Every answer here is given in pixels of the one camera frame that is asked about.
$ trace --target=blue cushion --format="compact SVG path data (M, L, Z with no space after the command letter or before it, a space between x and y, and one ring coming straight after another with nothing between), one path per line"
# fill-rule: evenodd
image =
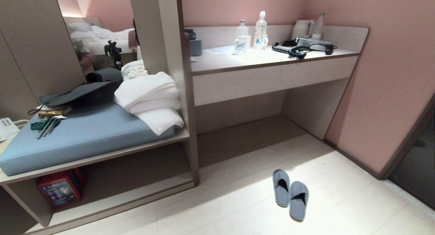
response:
M0 155L10 176L173 137L174 127L157 136L142 120L110 102L74 108L68 119L41 139L30 129L35 115Z

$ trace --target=white floor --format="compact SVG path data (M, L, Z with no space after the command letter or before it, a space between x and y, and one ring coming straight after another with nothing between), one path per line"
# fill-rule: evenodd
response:
M302 223L276 205L272 173L310 191ZM201 169L199 187L59 235L435 234L435 212L306 134Z

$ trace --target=black hat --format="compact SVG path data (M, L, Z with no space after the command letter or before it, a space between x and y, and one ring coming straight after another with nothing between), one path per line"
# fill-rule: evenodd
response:
M101 69L86 75L87 82L70 92L40 97L42 104L59 106L64 104L92 105L110 102L123 78L118 69Z

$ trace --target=slipper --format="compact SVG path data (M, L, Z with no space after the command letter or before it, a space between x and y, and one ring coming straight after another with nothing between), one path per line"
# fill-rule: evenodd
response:
M302 182L295 181L290 187L290 216L296 221L303 221L308 203L308 188Z
M275 170L272 177L276 203L281 207L289 206L289 175L284 170Z

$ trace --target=pink wall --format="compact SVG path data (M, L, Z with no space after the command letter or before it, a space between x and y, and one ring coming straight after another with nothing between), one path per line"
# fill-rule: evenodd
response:
M78 0L83 17L98 17L112 32L130 29L133 11L130 0Z
M368 27L326 138L380 172L435 93L435 0L308 0L304 18Z
M260 11L268 24L294 24L306 0L183 0L186 27L237 26L240 19L255 25Z
M82 17L77 0L57 0L63 16Z

